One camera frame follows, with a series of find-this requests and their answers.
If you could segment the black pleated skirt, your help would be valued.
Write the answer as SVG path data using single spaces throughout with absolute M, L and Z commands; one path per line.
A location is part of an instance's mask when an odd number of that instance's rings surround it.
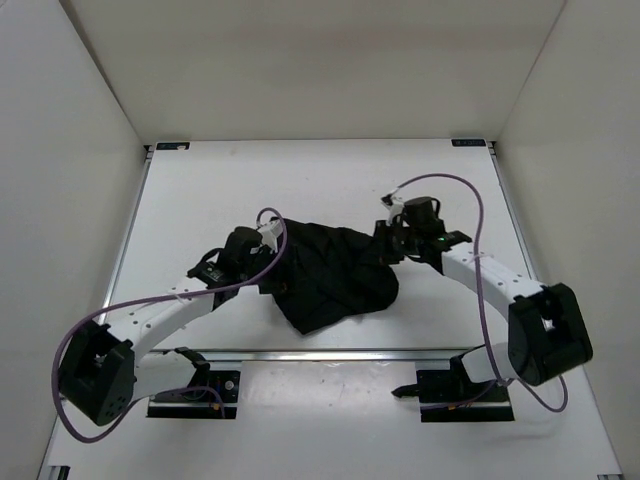
M 285 221 L 288 239 L 278 263 L 258 282 L 289 324 L 314 334 L 347 317 L 383 311 L 399 281 L 381 262 L 374 237 L 346 227 Z

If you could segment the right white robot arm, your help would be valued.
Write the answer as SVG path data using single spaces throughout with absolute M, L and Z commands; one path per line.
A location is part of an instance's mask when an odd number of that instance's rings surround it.
M 592 360 L 592 343 L 570 287 L 545 285 L 483 255 L 471 237 L 446 229 L 436 198 L 403 201 L 388 194 L 381 202 L 389 216 L 377 221 L 374 236 L 385 263 L 426 264 L 469 288 L 507 322 L 506 341 L 451 359 L 453 396 L 471 400 L 486 382 L 499 379 L 539 386 Z

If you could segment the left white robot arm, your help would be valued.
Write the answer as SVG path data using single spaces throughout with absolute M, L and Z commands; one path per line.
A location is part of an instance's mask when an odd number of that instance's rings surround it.
M 104 323 L 89 320 L 71 334 L 57 374 L 59 392 L 95 425 L 114 422 L 135 401 L 180 390 L 203 395 L 209 364 L 187 347 L 158 344 L 212 313 L 260 275 L 279 253 L 279 223 L 236 228 L 225 246 L 206 254 L 166 300 L 128 303 Z

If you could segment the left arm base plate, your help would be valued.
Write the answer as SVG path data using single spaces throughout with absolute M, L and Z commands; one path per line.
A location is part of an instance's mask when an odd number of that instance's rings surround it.
M 147 417 L 154 419 L 234 420 L 241 383 L 240 370 L 211 370 L 199 385 L 210 390 L 169 392 L 150 398 Z

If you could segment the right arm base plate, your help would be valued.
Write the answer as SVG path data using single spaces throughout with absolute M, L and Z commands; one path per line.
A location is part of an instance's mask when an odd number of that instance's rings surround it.
M 501 423 L 515 420 L 508 389 L 496 381 L 472 383 L 448 370 L 416 371 L 413 384 L 395 388 L 396 399 L 415 398 L 422 423 Z

